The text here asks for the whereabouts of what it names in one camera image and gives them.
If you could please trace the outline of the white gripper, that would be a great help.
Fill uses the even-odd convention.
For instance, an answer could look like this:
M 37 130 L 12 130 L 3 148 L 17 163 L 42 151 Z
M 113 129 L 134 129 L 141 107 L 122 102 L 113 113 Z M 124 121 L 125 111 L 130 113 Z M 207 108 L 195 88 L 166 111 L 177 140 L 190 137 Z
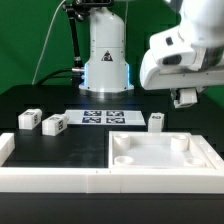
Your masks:
M 140 68 L 144 89 L 171 89 L 171 99 L 179 103 L 179 88 L 196 87 L 202 93 L 207 86 L 224 85 L 224 55 L 220 48 L 190 45 L 177 27 L 152 35 L 149 43 Z

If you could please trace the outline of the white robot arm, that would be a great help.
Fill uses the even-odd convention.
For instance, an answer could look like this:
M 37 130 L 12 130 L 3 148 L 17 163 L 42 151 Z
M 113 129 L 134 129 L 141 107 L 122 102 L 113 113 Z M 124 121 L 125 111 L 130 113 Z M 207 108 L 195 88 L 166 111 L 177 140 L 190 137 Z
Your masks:
M 164 0 L 180 23 L 156 33 L 140 67 L 146 90 L 169 89 L 175 107 L 197 102 L 197 94 L 224 84 L 224 0 Z M 104 96 L 133 88 L 124 56 L 124 22 L 103 3 L 90 5 L 90 58 L 81 89 Z

